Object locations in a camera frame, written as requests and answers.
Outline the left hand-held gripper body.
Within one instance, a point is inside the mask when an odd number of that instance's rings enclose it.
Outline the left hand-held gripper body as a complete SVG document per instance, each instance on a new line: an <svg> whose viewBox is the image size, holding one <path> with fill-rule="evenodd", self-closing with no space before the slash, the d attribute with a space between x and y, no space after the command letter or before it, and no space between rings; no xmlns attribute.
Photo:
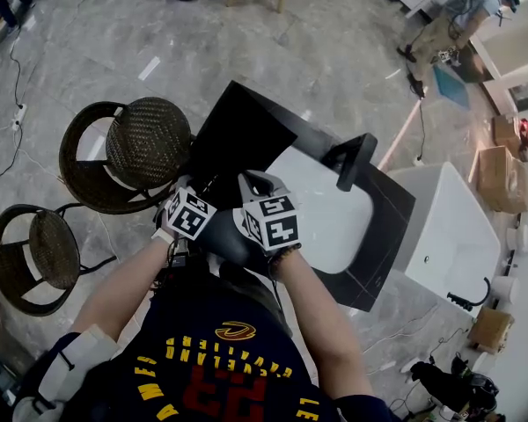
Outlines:
<svg viewBox="0 0 528 422"><path fill-rule="evenodd" d="M216 213L216 208L202 200L188 184L190 177L178 178L173 195L163 205L163 229L195 240Z"/></svg>

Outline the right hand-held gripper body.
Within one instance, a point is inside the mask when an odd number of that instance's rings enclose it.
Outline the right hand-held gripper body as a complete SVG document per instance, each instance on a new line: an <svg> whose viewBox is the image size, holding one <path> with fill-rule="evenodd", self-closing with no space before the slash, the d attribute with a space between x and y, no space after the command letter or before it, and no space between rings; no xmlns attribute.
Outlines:
<svg viewBox="0 0 528 422"><path fill-rule="evenodd" d="M242 215L248 236L264 251L277 251L299 243L298 203L276 176L262 171L239 173Z"/></svg>

